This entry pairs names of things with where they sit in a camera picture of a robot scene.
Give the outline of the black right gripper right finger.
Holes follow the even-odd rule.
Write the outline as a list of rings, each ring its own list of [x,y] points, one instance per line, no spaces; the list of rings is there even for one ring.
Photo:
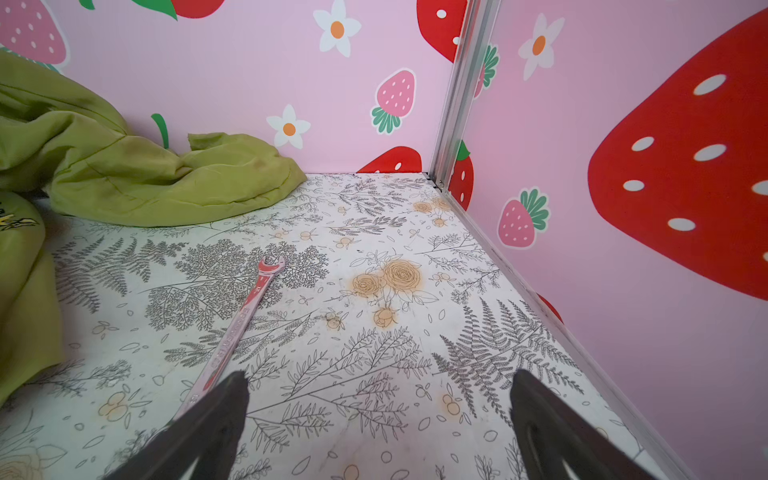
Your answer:
[[[530,479],[653,479],[527,370],[515,372],[510,418]]]

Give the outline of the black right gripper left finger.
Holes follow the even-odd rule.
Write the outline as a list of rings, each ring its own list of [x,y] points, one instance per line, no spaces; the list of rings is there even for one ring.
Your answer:
[[[107,477],[227,479],[244,430],[249,402],[245,373],[227,376],[202,401]]]

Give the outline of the green zip jacket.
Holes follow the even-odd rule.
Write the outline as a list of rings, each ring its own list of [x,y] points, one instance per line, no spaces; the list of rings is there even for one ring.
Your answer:
[[[106,100],[11,53],[1,56],[1,394],[64,358],[53,258],[28,200],[133,227],[214,222],[285,199],[298,164],[245,135],[192,134],[178,155],[130,132]]]

